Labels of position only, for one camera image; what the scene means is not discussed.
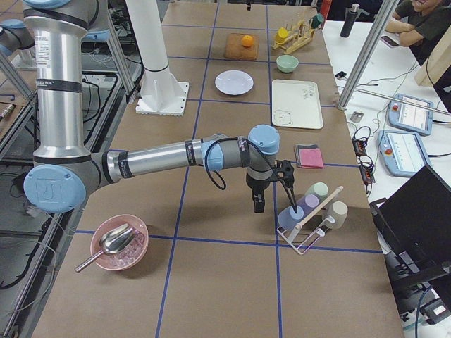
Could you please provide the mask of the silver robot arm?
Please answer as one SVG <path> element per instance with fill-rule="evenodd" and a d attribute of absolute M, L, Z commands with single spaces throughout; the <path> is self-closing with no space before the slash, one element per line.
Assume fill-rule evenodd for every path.
<path fill-rule="evenodd" d="M 122 179 L 200 165 L 207 172 L 246 169 L 254 211 L 264 210 L 264 190 L 279 180 L 280 136 L 269 125 L 248 137 L 215 135 L 138 151 L 93 153 L 84 144 L 83 39 L 109 38 L 106 1 L 25 1 L 25 24 L 35 38 L 40 145 L 24 181 L 27 199 L 47 213 L 65 213 L 91 193 Z"/>

